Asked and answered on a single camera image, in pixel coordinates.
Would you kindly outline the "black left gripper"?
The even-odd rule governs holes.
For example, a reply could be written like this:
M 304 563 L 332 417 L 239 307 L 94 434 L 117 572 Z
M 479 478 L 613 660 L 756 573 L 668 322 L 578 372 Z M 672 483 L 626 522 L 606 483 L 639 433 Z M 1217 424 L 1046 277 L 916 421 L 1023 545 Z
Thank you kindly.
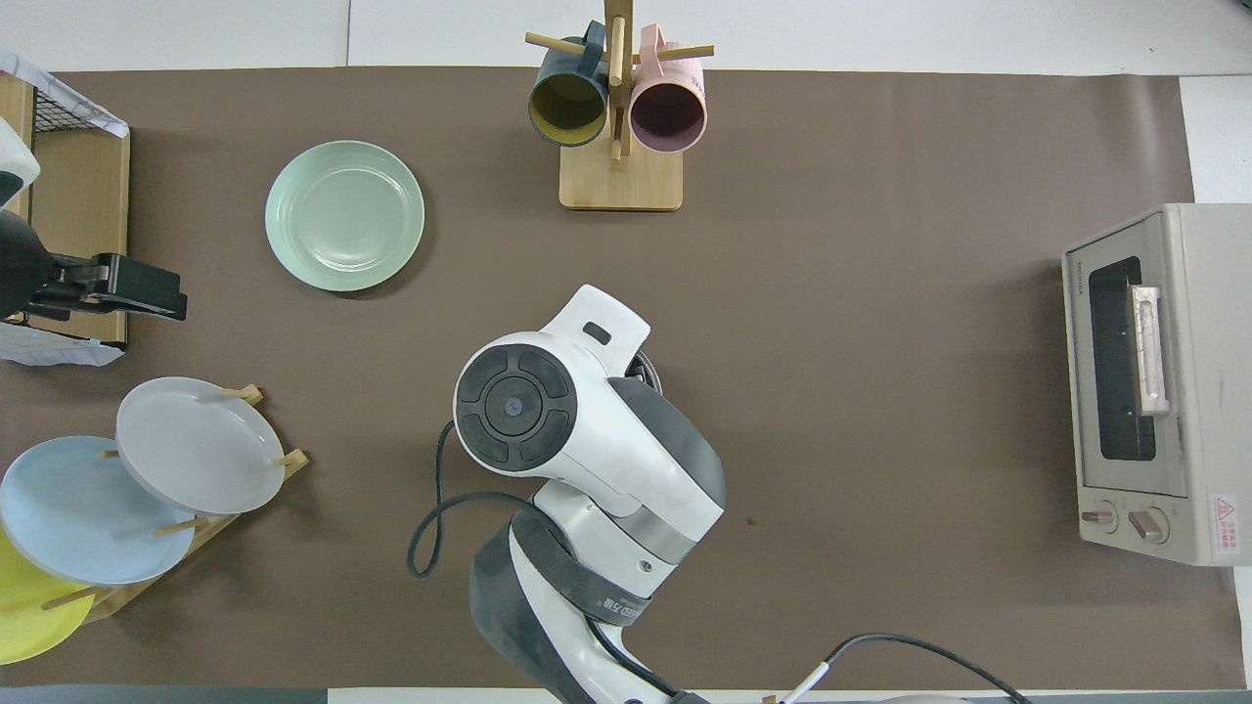
M 1 213 L 1 314 L 68 321 L 75 311 L 115 311 L 184 321 L 180 277 L 116 253 L 50 253 L 18 214 Z

